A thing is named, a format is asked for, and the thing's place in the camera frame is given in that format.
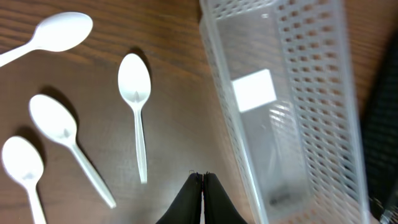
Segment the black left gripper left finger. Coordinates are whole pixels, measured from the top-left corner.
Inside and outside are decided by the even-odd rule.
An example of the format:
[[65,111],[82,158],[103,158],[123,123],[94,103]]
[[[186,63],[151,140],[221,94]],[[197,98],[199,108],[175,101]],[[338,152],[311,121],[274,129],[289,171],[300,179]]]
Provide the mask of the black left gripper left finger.
[[202,180],[202,174],[190,174],[156,224],[200,224]]

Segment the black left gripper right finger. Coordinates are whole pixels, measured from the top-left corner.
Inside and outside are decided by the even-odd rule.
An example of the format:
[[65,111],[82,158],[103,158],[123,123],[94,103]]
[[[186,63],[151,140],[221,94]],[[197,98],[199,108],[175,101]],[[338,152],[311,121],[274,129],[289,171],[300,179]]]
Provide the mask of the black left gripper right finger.
[[203,176],[203,196],[206,224],[247,224],[216,174],[208,172]]

